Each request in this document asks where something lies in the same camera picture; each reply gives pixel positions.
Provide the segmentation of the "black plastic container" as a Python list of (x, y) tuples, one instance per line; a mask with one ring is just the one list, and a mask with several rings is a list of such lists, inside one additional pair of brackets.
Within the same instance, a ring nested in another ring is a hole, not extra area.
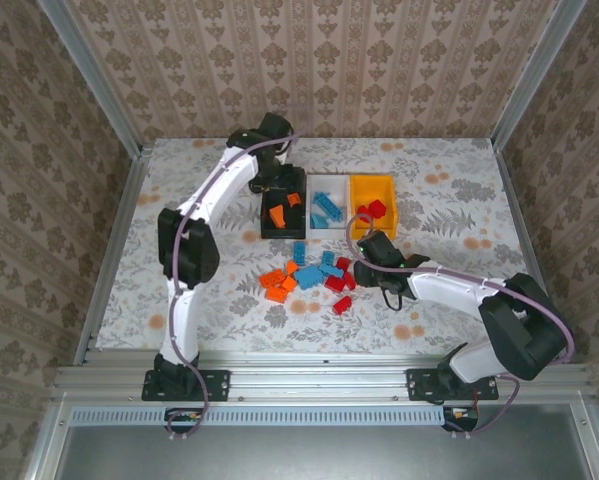
[[(277, 178), (282, 179), (282, 191), (269, 193), (268, 189), (262, 194), (260, 209), (260, 234), (263, 239), (294, 239), (306, 238), (306, 173), (303, 168), (292, 164), (283, 165)], [(288, 205), (287, 196), (297, 192), (301, 195), (303, 203), (294, 208)], [(286, 221), (285, 229), (277, 229), (269, 217), (268, 210), (278, 204), (284, 206)]]

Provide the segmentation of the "large blue lego brick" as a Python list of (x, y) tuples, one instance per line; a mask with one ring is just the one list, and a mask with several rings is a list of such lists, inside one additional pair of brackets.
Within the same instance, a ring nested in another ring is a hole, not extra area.
[(324, 274), (318, 266), (310, 265), (295, 271), (294, 278), (302, 290), (307, 290), (321, 284)]

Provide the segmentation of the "long blue lego brick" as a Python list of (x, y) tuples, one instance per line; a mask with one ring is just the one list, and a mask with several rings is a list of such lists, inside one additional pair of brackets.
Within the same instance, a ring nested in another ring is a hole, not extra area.
[(313, 203), (331, 220), (335, 222), (341, 222), (343, 220), (343, 210), (337, 206), (325, 192), (316, 192), (313, 197)]

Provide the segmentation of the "white plastic container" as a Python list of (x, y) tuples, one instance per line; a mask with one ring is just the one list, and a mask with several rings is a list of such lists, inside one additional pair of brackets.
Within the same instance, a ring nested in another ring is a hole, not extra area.
[[(317, 193), (324, 193), (342, 212), (341, 221), (333, 221), (314, 201)], [(344, 240), (350, 219), (350, 181), (348, 175), (311, 173), (307, 175), (306, 238), (309, 240)], [(318, 228), (314, 215), (326, 219), (327, 225)]]

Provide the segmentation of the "yellow plastic container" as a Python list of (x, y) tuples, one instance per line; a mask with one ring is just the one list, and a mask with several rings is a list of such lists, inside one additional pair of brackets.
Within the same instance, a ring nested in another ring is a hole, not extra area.
[(383, 231), (394, 240), (399, 223), (395, 182), (391, 175), (357, 174), (350, 176), (350, 210), (356, 214), (360, 205), (369, 205), (373, 200), (381, 200), (387, 207), (386, 215), (381, 219), (373, 218), (376, 230)]

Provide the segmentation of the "grey metal panel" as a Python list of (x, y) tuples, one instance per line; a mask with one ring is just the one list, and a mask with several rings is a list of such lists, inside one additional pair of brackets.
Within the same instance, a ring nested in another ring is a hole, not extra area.
[(592, 480), (571, 428), (500, 426), (454, 438), (427, 427), (77, 427), (56, 480)]

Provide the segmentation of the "aluminium front frame rail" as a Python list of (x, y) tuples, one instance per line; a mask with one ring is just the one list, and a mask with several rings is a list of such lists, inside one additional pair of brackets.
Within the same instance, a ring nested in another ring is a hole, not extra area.
[[(137, 405), (153, 350), (89, 351), (62, 367), (50, 398), (74, 405)], [(228, 405), (404, 405), (406, 373), (433, 368), (435, 355), (206, 351), (203, 369), (231, 373)]]

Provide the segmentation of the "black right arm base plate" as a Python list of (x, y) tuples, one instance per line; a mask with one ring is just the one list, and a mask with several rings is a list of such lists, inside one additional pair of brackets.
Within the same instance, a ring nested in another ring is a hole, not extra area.
[(494, 377), (467, 383), (451, 371), (432, 368), (409, 369), (405, 373), (408, 398), (440, 405), (447, 401), (498, 400)]

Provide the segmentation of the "aluminium side frame rail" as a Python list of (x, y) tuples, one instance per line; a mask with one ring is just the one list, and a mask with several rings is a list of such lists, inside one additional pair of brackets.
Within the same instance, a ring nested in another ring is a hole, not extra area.
[(520, 250), (524, 257), (527, 272), (538, 283), (538, 285), (544, 291), (544, 293), (547, 294), (546, 284), (544, 282), (543, 275), (541, 273), (537, 257), (535, 255), (532, 242), (530, 240), (530, 235), (528, 233), (523, 218), (523, 213), (520, 208), (520, 204), (517, 199), (517, 195), (510, 174), (508, 172), (503, 154), (499, 150), (495, 150), (494, 154), (497, 166), (499, 168), (503, 189), (505, 191), (512, 219), (515, 225), (515, 230), (517, 232)]
[(114, 279), (123, 253), (136, 203), (147, 172), (152, 145), (143, 148), (130, 164), (115, 220), (112, 225), (103, 263), (85, 317), (79, 343), (72, 362), (73, 366), (84, 363), (89, 344), (97, 336), (103, 320)]

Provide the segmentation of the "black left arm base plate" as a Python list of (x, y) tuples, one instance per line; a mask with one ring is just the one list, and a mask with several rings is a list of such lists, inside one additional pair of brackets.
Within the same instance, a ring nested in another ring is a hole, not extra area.
[[(199, 374), (205, 382), (209, 401), (228, 400), (230, 389), (228, 370), (200, 370)], [(170, 373), (150, 370), (144, 377), (141, 399), (153, 402), (201, 402), (204, 400), (203, 386), (188, 368)]]

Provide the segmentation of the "aluminium upright frame post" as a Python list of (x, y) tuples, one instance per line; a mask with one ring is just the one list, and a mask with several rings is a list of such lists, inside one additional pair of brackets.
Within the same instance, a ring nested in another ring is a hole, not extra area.
[(104, 64), (96, 58), (91, 42), (78, 26), (66, 0), (38, 0), (70, 57), (79, 69), (98, 105), (113, 127), (130, 160), (141, 156), (143, 141), (129, 115), (125, 112), (119, 96), (108, 80)]
[(559, 0), (493, 130), (491, 143), (495, 152), (502, 152), (508, 143), (586, 2)]

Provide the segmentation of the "aluminium lower frame rail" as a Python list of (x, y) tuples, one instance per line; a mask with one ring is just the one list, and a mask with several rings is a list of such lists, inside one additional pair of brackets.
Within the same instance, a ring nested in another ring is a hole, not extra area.
[(69, 430), (71, 408), (52, 403), (40, 425), (24, 480), (54, 480)]
[(575, 428), (592, 480), (599, 480), (599, 407), (580, 400), (571, 405)]

